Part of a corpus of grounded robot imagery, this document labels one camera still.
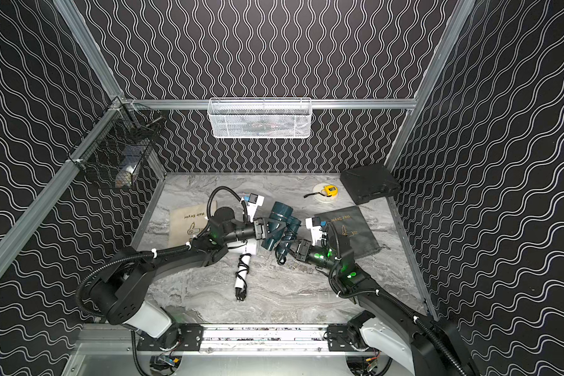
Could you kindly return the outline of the dark green hair dryer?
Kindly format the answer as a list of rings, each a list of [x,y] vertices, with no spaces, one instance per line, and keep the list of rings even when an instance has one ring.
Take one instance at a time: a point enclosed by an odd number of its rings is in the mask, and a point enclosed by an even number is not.
[[[286,263],[302,224],[300,219],[293,216],[293,211],[292,207],[276,201],[265,222],[266,237],[261,246],[268,252],[274,251],[277,264],[280,266]]]

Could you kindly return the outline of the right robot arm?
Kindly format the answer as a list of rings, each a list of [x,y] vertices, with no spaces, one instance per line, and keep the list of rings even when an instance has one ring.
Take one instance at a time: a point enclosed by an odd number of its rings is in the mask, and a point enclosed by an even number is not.
[[[386,291],[354,259],[350,239],[332,222],[305,221],[311,233],[293,257],[321,269],[333,293],[363,313],[349,325],[349,344],[356,351],[377,350],[413,375],[477,375],[465,343],[448,321],[423,315]]]

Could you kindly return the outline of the dark grey hair dryer bag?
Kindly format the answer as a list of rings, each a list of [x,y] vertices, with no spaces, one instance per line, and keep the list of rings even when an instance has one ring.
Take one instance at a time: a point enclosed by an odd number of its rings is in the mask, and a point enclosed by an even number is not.
[[[339,235],[350,239],[355,259],[380,252],[381,247],[358,206],[317,213],[322,221],[332,222]]]

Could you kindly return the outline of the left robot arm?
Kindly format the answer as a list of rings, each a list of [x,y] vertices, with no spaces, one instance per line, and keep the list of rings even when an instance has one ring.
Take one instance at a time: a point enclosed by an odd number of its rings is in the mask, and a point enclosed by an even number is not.
[[[161,348],[170,349],[182,338],[180,325],[163,308],[147,301],[148,288],[155,280],[183,270],[211,266],[229,253],[239,255],[234,293],[237,300],[244,301],[250,260],[266,237],[264,220],[255,217],[264,198],[258,194],[234,194],[233,198],[241,205],[241,220],[236,219],[233,208],[213,210],[208,202],[206,227],[186,244],[143,252],[125,249],[92,271],[75,292],[78,308],[112,325],[141,332],[160,341]]]

